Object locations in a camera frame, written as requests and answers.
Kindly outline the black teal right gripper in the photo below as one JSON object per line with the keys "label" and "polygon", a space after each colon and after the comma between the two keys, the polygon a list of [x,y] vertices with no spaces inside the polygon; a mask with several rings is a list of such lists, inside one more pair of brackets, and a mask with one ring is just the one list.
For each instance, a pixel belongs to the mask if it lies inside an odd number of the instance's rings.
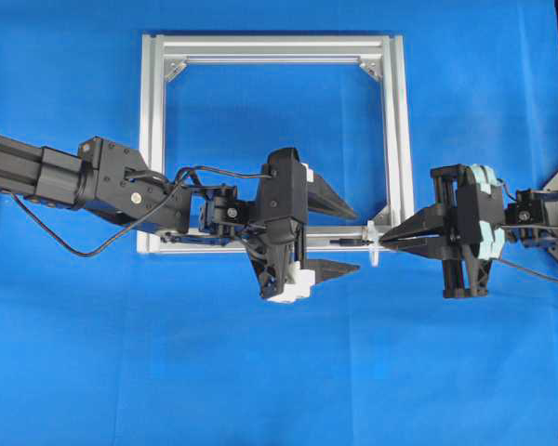
{"label": "black teal right gripper", "polygon": [[485,296],[506,241],[502,182],[483,164],[437,167],[431,177],[437,203],[379,240],[393,251],[441,260],[445,298]]}

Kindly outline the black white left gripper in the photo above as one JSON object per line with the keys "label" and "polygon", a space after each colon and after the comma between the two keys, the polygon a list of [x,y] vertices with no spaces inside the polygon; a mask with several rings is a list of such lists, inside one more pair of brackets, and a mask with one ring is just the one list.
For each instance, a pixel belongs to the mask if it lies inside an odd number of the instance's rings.
{"label": "black white left gripper", "polygon": [[300,161],[298,151],[283,148],[272,152],[263,172],[269,177],[259,181],[247,241],[260,296],[273,303],[293,304],[309,297],[315,284],[358,271],[360,267],[354,264],[307,260],[309,211],[349,220],[358,214]]}

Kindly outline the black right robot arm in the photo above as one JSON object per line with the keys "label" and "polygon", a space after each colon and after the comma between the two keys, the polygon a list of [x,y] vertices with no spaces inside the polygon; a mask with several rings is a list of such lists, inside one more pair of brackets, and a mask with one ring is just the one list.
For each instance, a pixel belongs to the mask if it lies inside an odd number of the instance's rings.
{"label": "black right robot arm", "polygon": [[441,261],[446,298],[484,296],[492,264],[506,243],[558,257],[558,190],[510,194],[483,164],[433,168],[434,204],[379,240],[390,250]]}

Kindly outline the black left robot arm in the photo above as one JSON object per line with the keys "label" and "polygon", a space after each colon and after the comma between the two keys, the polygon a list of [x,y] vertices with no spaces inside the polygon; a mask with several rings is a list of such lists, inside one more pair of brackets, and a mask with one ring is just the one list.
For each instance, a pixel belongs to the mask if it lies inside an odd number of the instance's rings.
{"label": "black left robot arm", "polygon": [[352,208],[297,150],[273,151],[255,175],[256,197],[242,200],[227,184],[206,185],[199,168],[174,178],[151,170],[136,150],[105,138],[83,142],[76,154],[35,147],[0,135],[0,191],[21,207],[40,203],[84,209],[119,227],[167,243],[239,243],[259,283],[260,296],[290,304],[354,265],[307,255],[310,213],[353,219]]}

